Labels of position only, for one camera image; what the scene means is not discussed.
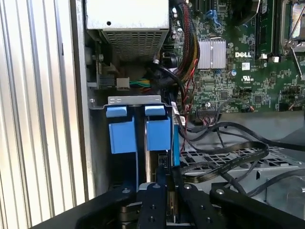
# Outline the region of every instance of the blue connector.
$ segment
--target blue connector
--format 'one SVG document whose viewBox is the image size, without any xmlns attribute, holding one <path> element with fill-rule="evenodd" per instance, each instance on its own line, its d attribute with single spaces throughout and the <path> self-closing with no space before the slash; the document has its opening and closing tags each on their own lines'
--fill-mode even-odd
<svg viewBox="0 0 305 229">
<path fill-rule="evenodd" d="M 207 19 L 213 20 L 216 25 L 221 26 L 221 24 L 218 22 L 218 17 L 217 17 L 217 11 L 216 10 L 207 11 L 207 13 L 205 13 L 205 16 L 206 16 Z"/>
</svg>

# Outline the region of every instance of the heatsink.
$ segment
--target heatsink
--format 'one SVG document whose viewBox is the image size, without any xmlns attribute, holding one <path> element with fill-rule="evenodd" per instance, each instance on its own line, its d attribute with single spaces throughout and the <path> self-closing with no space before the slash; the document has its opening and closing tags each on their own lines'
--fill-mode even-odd
<svg viewBox="0 0 305 229">
<path fill-rule="evenodd" d="M 100 30 L 122 61 L 153 59 L 169 31 L 168 0 L 87 0 L 87 29 Z"/>
<path fill-rule="evenodd" d="M 226 64 L 226 41 L 218 39 L 199 41 L 198 69 L 222 69 Z"/>
</svg>

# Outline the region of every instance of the ventilation grille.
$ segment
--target ventilation grille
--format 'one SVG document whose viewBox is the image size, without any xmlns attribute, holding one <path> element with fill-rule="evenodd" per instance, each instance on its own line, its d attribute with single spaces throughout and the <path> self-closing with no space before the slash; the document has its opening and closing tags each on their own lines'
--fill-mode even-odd
<svg viewBox="0 0 305 229">
<path fill-rule="evenodd" d="M 167 30 L 161 31 L 103 31 L 106 39 L 113 45 L 123 61 L 138 57 L 153 59 L 160 50 Z"/>
<path fill-rule="evenodd" d="M 284 155 L 280 153 L 282 148 L 279 147 L 269 147 L 269 155 L 258 161 L 259 167 L 285 167 L 293 166 L 288 160 L 285 159 Z M 236 158 L 237 156 L 245 156 L 247 154 L 254 153 L 256 149 L 248 148 L 234 151 L 234 153 L 229 154 L 219 154 L 219 155 L 207 155 L 202 153 L 197 153 L 196 151 L 182 152 L 180 157 L 180 164 L 182 167 L 190 166 L 192 164 L 207 161 L 213 163 L 217 166 L 222 166 L 228 161 Z M 208 166 L 195 169 L 196 172 L 204 171 L 208 169 Z"/>
</svg>

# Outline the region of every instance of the cable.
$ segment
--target cable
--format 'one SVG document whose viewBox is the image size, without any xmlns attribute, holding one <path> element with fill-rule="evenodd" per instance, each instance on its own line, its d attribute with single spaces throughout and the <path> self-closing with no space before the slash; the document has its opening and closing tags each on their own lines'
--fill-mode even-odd
<svg viewBox="0 0 305 229">
<path fill-rule="evenodd" d="M 266 139 L 266 138 L 258 135 L 257 133 L 253 132 L 252 130 L 248 129 L 247 127 L 245 127 L 243 125 L 240 125 L 238 123 L 232 123 L 232 122 L 217 123 L 217 124 L 209 127 L 209 129 L 207 131 L 203 132 L 200 136 L 198 136 L 194 139 L 189 139 L 189 141 L 191 141 L 191 142 L 199 141 L 199 140 L 203 139 L 205 136 L 207 136 L 208 134 L 210 134 L 211 132 L 216 131 L 219 127 L 234 127 L 241 131 L 246 132 L 247 134 L 251 135 L 252 137 L 256 138 L 257 140 L 259 140 L 265 144 L 268 144 L 270 146 L 276 146 L 276 147 L 280 147 L 280 148 L 299 150 L 299 151 L 305 152 L 305 146 L 298 146 L 298 145 L 294 145 L 294 144 L 287 144 L 287 143 L 271 141 L 269 139 Z"/>
<path fill-rule="evenodd" d="M 194 170 L 196 168 L 201 168 L 202 166 L 209 166 L 211 169 L 216 169 L 218 168 L 218 166 L 216 166 L 215 164 L 211 163 L 211 162 L 199 162 L 193 165 L 190 165 L 188 167 L 184 167 L 182 169 L 180 169 L 180 172 L 182 175 L 185 175 L 187 172 Z M 222 177 L 229 182 L 230 185 L 232 185 L 239 193 L 246 195 L 246 191 L 244 190 L 244 188 L 237 182 L 237 180 L 234 179 L 234 177 L 232 177 L 230 174 L 225 173 L 222 174 Z"/>
<path fill-rule="evenodd" d="M 223 139 L 220 136 L 219 130 L 217 130 L 216 132 L 217 132 L 217 136 L 218 136 L 218 138 L 220 140 L 221 145 L 223 146 L 223 148 L 225 148 L 224 141 L 223 141 Z"/>
<path fill-rule="evenodd" d="M 244 135 L 239 135 L 239 134 L 235 134 L 235 133 L 229 133 L 229 132 L 225 132 L 225 131 L 221 131 L 221 130 L 219 130 L 218 132 L 220 134 L 223 134 L 223 135 L 232 135 L 232 136 L 244 138 L 244 139 L 246 139 L 248 141 L 252 141 L 252 139 L 250 139 L 250 138 L 248 138 L 247 136 L 244 136 Z"/>
<path fill-rule="evenodd" d="M 182 101 L 183 101 L 185 99 L 185 88 L 184 88 L 184 85 L 183 85 L 182 81 L 174 73 L 172 73 L 170 70 L 163 67 L 162 65 L 152 63 L 151 67 L 154 68 L 154 69 L 159 70 L 160 72 L 162 72 L 164 74 L 166 74 L 167 76 L 169 76 L 173 80 L 173 82 L 178 84 L 179 90 L 181 92 L 181 98 L 182 98 Z"/>
<path fill-rule="evenodd" d="M 203 149 L 198 149 L 192 145 L 192 143 L 188 140 L 186 137 L 186 133 L 183 129 L 182 122 L 180 120 L 180 116 L 176 114 L 176 118 L 180 127 L 180 130 L 182 132 L 182 135 L 186 138 L 186 141 L 197 151 L 201 153 L 206 153 L 206 154 L 226 154 L 226 153 L 231 153 L 233 151 L 237 151 L 240 149 L 245 149 L 245 148 L 257 148 L 259 149 L 258 151 L 248 154 L 242 157 L 235 158 L 223 166 L 220 166 L 216 169 L 212 169 L 211 171 L 208 171 L 202 175 L 199 176 L 185 176 L 184 181 L 185 182 L 190 182 L 190 183 L 201 183 L 210 179 L 213 179 L 217 176 L 221 176 L 222 174 L 227 173 L 233 168 L 236 168 L 237 166 L 240 166 L 242 164 L 250 163 L 256 160 L 259 160 L 261 158 L 264 158 L 268 155 L 268 146 L 264 143 L 261 142 L 244 142 L 244 143 L 239 143 L 233 146 L 221 148 L 221 149 L 210 149 L 210 150 L 203 150 Z"/>
<path fill-rule="evenodd" d="M 274 178 L 268 180 L 266 183 L 262 184 L 261 186 L 253 189 L 252 191 L 247 193 L 248 197 L 254 197 L 264 190 L 266 190 L 269 186 L 275 184 L 276 182 L 279 182 L 282 179 L 292 177 L 292 176 L 304 176 L 305 175 L 305 168 L 297 169 L 297 170 L 292 170 L 289 172 L 282 173 L 280 175 L 275 176 Z"/>
<path fill-rule="evenodd" d="M 248 141 L 252 141 L 252 139 L 250 139 L 250 138 L 248 138 L 248 137 L 246 137 L 246 136 L 244 136 L 244 135 L 229 133 L 229 132 L 225 132 L 225 131 L 221 131 L 221 130 L 219 130 L 218 132 L 219 132 L 220 134 L 223 134 L 223 135 L 232 135 L 232 136 L 244 138 L 244 139 L 246 139 L 246 140 L 248 140 Z M 258 161 L 254 161 L 254 162 L 251 164 L 251 167 L 247 170 L 247 172 L 245 172 L 243 175 L 241 175 L 240 177 L 238 177 L 238 178 L 236 179 L 236 181 L 237 181 L 237 182 L 240 182 L 241 180 L 245 179 L 245 178 L 253 171 L 253 169 L 256 167 L 257 163 L 258 163 Z M 225 185 L 224 187 L 225 187 L 225 188 L 229 188 L 230 186 L 231 186 L 231 184 L 229 183 L 229 184 Z"/>
<path fill-rule="evenodd" d="M 222 109 L 223 109 L 226 105 L 228 105 L 229 103 L 232 103 L 232 102 L 240 102 L 240 103 L 242 103 L 242 104 L 248 106 L 252 111 L 254 111 L 254 108 L 253 108 L 250 104 L 248 104 L 248 103 L 246 103 L 245 101 L 243 101 L 242 99 L 236 99 L 236 98 L 229 99 L 229 100 L 225 101 L 224 103 L 222 103 L 222 104 L 219 106 L 218 112 L 217 112 L 217 115 L 216 115 L 216 118 L 215 118 L 215 123 L 218 122 L 218 118 L 219 118 L 219 115 L 220 115 Z"/>
</svg>

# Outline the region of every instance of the wire bundle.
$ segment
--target wire bundle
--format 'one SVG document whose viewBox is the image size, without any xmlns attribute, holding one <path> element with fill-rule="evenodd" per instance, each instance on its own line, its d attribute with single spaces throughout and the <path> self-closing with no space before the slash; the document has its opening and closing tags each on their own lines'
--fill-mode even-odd
<svg viewBox="0 0 305 229">
<path fill-rule="evenodd" d="M 150 87 L 151 83 L 148 79 L 141 78 L 137 81 L 130 81 L 130 86 Z"/>
<path fill-rule="evenodd" d="M 186 2 L 182 1 L 176 5 L 176 9 L 181 28 L 184 32 L 184 44 L 182 61 L 174 73 L 182 81 L 186 82 L 191 79 L 198 65 L 200 47 L 189 6 Z"/>
</svg>

